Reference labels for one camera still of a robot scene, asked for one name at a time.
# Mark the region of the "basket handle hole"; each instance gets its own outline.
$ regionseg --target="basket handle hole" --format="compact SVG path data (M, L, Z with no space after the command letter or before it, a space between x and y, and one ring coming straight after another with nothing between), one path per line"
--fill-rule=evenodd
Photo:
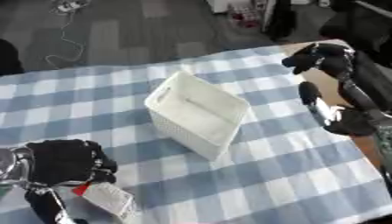
M167 87L162 94L157 97L157 103L160 103L171 91L170 87Z

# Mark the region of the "table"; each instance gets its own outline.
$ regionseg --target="table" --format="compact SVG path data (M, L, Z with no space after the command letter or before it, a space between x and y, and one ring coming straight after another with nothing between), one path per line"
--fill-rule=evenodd
M147 66L96 66L0 79L0 146L80 138L120 165L118 185L136 195L131 223L358 223L392 214L377 170L345 136L325 132L298 99L304 79L280 66L278 47ZM216 162L157 133L145 97L185 69L252 106L229 153ZM112 223L61 189L74 217ZM2 223L39 223L14 189Z

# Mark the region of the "small carton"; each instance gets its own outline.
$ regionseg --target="small carton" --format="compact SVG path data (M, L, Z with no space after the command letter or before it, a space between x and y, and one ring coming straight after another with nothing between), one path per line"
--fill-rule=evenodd
M110 183L82 185L74 188L73 193L113 214L121 223L128 224L132 216L139 215L134 196Z

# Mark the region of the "white box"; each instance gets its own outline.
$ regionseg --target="white box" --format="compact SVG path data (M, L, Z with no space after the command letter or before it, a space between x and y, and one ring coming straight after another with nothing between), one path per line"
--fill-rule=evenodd
M145 100L158 130L201 156L224 153L249 104L186 72L175 73Z
M124 224L132 223L132 218L140 215L133 195L110 183L90 185L82 197L115 215Z

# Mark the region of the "white object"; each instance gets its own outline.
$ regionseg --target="white object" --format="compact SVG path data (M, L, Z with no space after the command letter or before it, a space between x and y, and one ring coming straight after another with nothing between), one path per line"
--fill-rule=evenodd
M132 217L139 215L133 195L110 183L90 185L82 197L125 224L132 223Z
M312 0L291 0L292 4L311 4Z
M229 4L249 3L250 0L207 0L213 13L225 12Z
M322 99L317 98L315 109L323 117L324 124L329 126L331 122L339 122L341 120L341 110L344 108L339 106L329 107Z
M158 130L211 160L228 149L249 108L245 100L186 72L162 83L145 105Z
M318 6L320 7L330 7L331 6L331 0L318 0Z

